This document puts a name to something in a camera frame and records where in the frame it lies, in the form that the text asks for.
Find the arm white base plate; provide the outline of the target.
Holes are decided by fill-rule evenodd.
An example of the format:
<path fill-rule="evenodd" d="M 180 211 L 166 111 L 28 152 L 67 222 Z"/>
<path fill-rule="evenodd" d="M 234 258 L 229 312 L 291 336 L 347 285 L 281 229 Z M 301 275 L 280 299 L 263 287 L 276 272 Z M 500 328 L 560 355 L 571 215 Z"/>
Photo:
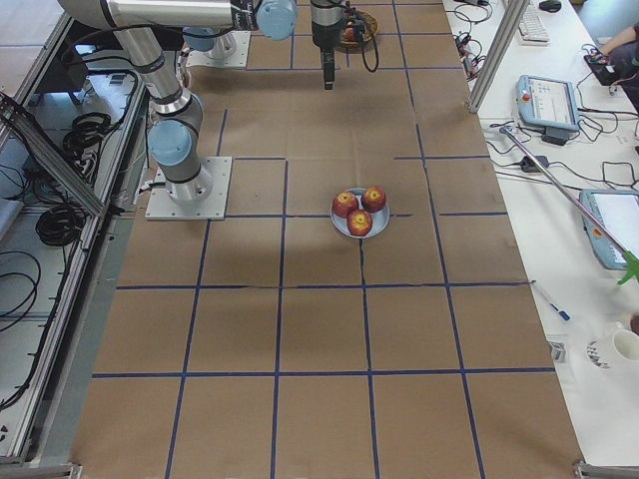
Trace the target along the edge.
<path fill-rule="evenodd" d="M 200 158 L 201 169 L 196 178 L 172 183 L 157 170 L 151 188 L 145 217 L 151 221 L 222 221 L 226 215 L 232 157 Z"/>
<path fill-rule="evenodd" d="M 217 69 L 243 69 L 247 67 L 251 33 L 235 31 L 215 40 L 211 50 L 199 51 L 191 48 L 187 67 L 210 67 Z"/>

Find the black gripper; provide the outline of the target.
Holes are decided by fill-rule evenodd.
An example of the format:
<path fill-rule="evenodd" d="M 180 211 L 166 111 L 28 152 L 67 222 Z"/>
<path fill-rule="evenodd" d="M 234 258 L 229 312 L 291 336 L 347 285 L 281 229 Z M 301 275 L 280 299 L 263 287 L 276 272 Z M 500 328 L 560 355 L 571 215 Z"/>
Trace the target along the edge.
<path fill-rule="evenodd" d="M 335 81 L 334 47 L 343 30 L 343 1 L 314 0 L 311 2 L 312 35 L 320 48 L 323 87 L 332 90 Z"/>

